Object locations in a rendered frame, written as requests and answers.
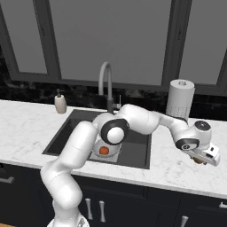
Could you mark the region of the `dark drawer front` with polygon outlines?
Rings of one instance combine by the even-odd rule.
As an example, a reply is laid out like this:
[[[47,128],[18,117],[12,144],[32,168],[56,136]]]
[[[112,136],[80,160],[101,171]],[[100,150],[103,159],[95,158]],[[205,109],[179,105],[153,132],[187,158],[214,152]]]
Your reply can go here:
[[[227,208],[219,208],[221,202],[227,205],[226,199],[184,193],[181,198],[180,208],[227,215]]]

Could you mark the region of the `brown kiwi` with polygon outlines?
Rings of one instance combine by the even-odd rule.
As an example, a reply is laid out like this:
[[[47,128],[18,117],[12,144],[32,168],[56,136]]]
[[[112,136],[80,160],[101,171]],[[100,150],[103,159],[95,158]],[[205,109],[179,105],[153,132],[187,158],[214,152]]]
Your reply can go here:
[[[197,163],[197,164],[207,165],[207,163],[206,163],[205,161],[200,160],[200,159],[197,159],[197,158],[195,158],[195,157],[193,157],[193,160],[194,160],[194,162]]]

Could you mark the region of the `dark sink basin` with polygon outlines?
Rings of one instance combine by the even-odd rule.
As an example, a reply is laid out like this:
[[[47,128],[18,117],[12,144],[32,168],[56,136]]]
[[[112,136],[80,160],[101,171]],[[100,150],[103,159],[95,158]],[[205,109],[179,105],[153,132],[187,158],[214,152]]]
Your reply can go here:
[[[100,112],[74,110],[47,145],[43,154],[59,156],[77,124],[80,121],[93,121],[99,114]],[[151,142],[151,135],[141,135],[131,130],[126,139],[121,143],[121,150],[112,158],[99,158],[94,153],[91,153],[89,160],[132,168],[149,169]]]

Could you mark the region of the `dark framed window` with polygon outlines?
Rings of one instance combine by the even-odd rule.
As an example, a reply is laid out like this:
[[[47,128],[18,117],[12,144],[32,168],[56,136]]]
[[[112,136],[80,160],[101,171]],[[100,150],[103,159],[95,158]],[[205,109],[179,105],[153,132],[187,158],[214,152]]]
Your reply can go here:
[[[227,0],[0,0],[0,45],[14,81],[227,90]]]

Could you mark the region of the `dark cupboard door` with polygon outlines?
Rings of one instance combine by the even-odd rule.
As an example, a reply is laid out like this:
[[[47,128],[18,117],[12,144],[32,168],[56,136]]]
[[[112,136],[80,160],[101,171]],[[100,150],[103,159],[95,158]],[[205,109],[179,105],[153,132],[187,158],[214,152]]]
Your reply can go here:
[[[146,221],[143,204],[110,194],[97,194],[97,203],[105,202],[106,222],[100,222],[100,207],[97,205],[98,227],[143,227]]]
[[[182,217],[188,218],[184,227],[227,227],[227,210],[179,209],[174,227],[181,227]]]
[[[82,189],[82,201],[79,205],[79,210],[88,221],[90,227],[98,227],[95,195],[90,191]]]

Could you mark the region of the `grey curved sink faucet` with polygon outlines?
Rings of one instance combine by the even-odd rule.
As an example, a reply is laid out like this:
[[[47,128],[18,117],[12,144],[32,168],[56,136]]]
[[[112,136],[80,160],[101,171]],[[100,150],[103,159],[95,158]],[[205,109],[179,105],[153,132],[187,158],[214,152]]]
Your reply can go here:
[[[112,114],[114,108],[120,109],[121,104],[115,104],[113,99],[113,86],[112,86],[112,68],[108,62],[104,62],[100,68],[98,78],[98,95],[104,95],[104,77],[107,74],[107,112]]]

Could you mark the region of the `dark false drawer panel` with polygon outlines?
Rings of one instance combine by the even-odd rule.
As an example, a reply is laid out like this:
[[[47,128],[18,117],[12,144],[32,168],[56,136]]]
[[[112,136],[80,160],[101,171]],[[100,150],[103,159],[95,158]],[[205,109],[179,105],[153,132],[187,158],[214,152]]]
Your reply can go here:
[[[149,188],[147,199],[153,204],[168,207],[178,207],[182,193],[158,188]]]

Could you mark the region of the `white paper towel roll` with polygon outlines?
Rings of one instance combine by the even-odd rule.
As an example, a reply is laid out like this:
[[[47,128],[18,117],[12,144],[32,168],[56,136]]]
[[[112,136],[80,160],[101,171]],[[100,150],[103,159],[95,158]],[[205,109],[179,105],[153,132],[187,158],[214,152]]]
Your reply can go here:
[[[171,81],[168,90],[166,114],[188,120],[194,91],[193,82],[184,79]]]

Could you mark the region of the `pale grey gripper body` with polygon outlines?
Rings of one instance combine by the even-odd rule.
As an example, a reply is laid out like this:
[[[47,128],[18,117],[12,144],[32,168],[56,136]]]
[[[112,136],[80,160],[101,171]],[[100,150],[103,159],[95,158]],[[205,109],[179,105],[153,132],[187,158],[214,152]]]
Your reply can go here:
[[[206,152],[201,152],[201,153],[195,153],[195,152],[189,152],[189,156],[191,158],[195,157],[197,159],[205,161],[207,164],[210,164],[212,166],[218,166],[220,163],[220,153],[206,153]]]

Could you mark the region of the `beige soap dispenser bottle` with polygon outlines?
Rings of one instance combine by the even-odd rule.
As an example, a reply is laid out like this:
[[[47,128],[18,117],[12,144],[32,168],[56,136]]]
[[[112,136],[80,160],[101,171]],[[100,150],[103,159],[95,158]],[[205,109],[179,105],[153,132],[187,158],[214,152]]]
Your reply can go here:
[[[67,102],[61,94],[61,90],[57,89],[57,95],[54,98],[54,105],[58,114],[64,114],[67,111]]]

